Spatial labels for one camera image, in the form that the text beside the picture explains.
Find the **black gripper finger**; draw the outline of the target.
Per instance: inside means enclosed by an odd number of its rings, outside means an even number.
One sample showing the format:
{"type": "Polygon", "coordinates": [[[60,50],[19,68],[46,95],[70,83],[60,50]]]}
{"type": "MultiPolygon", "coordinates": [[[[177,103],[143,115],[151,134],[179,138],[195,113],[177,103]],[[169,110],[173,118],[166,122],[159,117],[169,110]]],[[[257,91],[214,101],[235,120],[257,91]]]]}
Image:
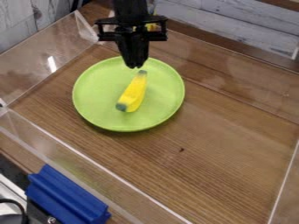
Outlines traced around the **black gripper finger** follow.
{"type": "Polygon", "coordinates": [[[136,38],[136,66],[142,67],[149,59],[150,41],[143,34],[136,38]]]}
{"type": "Polygon", "coordinates": [[[116,34],[116,45],[120,51],[126,65],[130,68],[136,67],[136,55],[135,55],[135,37],[128,33],[116,34]]]}

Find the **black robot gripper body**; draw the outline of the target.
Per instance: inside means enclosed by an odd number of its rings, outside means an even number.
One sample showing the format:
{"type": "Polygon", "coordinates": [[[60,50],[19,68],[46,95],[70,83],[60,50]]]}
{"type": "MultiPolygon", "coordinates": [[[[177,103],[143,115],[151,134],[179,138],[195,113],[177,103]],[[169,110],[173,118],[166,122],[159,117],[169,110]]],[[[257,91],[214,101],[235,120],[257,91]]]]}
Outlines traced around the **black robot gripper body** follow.
{"type": "Polygon", "coordinates": [[[112,0],[115,16],[96,21],[100,41],[116,41],[118,33],[143,34],[149,41],[167,40],[167,17],[150,15],[146,0],[112,0]],[[157,24],[155,31],[146,25],[157,24]]]}

